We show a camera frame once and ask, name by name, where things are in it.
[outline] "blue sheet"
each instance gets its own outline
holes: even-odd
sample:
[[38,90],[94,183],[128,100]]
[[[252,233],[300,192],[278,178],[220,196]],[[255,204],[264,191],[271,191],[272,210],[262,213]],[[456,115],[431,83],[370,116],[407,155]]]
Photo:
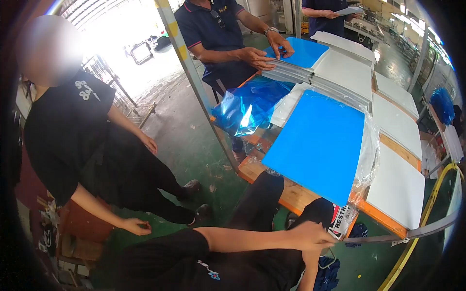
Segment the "blue sheet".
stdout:
[[[287,40],[295,50],[295,53],[289,58],[281,57],[280,60],[303,68],[312,67],[321,55],[329,49],[328,46],[323,44],[291,36]],[[264,51],[267,53],[267,57],[275,57],[274,50],[271,47],[266,48]]]
[[342,207],[356,174],[363,128],[364,113],[306,90],[262,163]]

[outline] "sunglasses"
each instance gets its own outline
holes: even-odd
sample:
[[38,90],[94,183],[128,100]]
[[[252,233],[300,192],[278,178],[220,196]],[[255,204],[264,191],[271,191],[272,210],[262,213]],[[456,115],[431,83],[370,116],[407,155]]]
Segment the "sunglasses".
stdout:
[[220,15],[217,13],[217,11],[211,10],[211,11],[210,11],[210,15],[212,15],[212,17],[217,21],[217,23],[220,25],[220,28],[224,28],[224,27],[225,27],[225,23],[223,22],[222,18],[221,18]]

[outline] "shoe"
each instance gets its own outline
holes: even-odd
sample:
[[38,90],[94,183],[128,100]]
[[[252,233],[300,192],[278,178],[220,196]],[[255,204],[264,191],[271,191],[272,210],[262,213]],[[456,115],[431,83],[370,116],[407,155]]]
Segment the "shoe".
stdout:
[[200,223],[204,223],[211,219],[212,208],[208,204],[204,203],[196,209],[196,219],[194,220],[194,223],[189,226],[197,226]]
[[242,151],[242,152],[239,152],[239,153],[234,152],[234,151],[232,151],[232,152],[233,152],[234,159],[237,162],[241,163],[242,161],[244,161],[244,159],[246,159],[246,152],[245,151]]
[[178,201],[180,202],[189,200],[194,194],[199,192],[199,190],[201,189],[201,183],[198,180],[191,180],[188,183],[186,183],[186,185],[183,186],[183,188],[186,190],[187,197],[176,197],[176,199],[178,199]]

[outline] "hand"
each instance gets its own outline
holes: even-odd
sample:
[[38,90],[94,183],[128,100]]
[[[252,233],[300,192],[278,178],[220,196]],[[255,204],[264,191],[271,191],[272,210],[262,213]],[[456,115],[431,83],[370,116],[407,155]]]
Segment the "hand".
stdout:
[[132,232],[138,236],[143,236],[152,233],[152,227],[149,224],[149,222],[142,221],[141,219],[137,218],[124,219],[119,227],[129,232]]
[[260,71],[270,71],[276,67],[275,65],[266,63],[268,61],[274,60],[274,58],[266,57],[266,54],[266,52],[263,52],[253,47],[245,47],[238,50],[238,58],[240,60],[245,61],[246,63]]
[[157,149],[158,149],[157,144],[155,143],[153,139],[151,139],[145,134],[143,134],[139,139],[143,142],[143,144],[147,147],[147,149],[151,151],[151,153],[153,153],[154,155],[157,154]]
[[277,60],[280,59],[282,54],[284,58],[290,57],[295,53],[295,50],[291,47],[288,40],[284,39],[283,36],[275,31],[267,32],[268,43],[272,47]]
[[334,19],[340,16],[340,14],[333,12],[332,10],[322,10],[322,17],[328,18],[328,19]]
[[287,230],[292,248],[295,250],[321,250],[332,247],[337,242],[321,224],[305,221]]

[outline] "black t-shirt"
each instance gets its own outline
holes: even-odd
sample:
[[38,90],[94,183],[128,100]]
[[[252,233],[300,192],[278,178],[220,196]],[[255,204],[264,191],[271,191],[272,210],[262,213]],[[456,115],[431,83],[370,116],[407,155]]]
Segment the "black t-shirt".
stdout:
[[270,255],[271,251],[287,255],[290,250],[209,252],[202,234],[180,230],[125,249],[118,261],[115,289],[289,290],[297,284],[302,270],[292,274],[286,264]]
[[[79,71],[33,102],[24,127],[26,150],[57,205],[64,205],[73,195],[81,170],[100,145],[104,144],[103,167],[113,181],[125,177],[134,166],[142,143],[107,121],[114,97],[115,89]],[[108,203],[117,200],[106,193],[92,194]]]

